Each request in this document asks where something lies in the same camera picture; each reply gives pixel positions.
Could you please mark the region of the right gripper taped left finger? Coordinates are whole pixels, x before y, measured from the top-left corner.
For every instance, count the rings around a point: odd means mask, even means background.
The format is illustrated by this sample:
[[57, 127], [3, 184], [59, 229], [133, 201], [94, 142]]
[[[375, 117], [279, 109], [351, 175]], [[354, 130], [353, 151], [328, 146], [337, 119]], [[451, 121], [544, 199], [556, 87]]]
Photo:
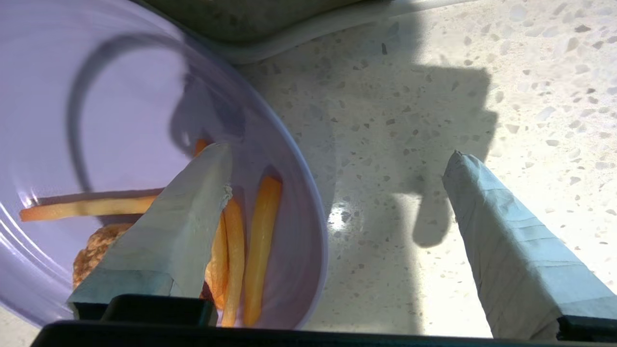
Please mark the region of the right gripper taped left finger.
[[231, 198], [233, 154], [212, 144], [196, 156], [73, 290], [77, 320], [156, 321], [181, 306], [201, 309], [219, 217]]

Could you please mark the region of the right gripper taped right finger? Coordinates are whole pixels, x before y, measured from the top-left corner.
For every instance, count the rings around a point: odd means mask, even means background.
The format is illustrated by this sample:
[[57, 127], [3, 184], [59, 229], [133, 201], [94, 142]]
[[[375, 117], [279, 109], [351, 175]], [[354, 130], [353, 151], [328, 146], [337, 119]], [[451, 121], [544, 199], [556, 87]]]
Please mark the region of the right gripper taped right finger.
[[442, 177], [494, 338], [616, 341], [617, 297], [472, 155]]

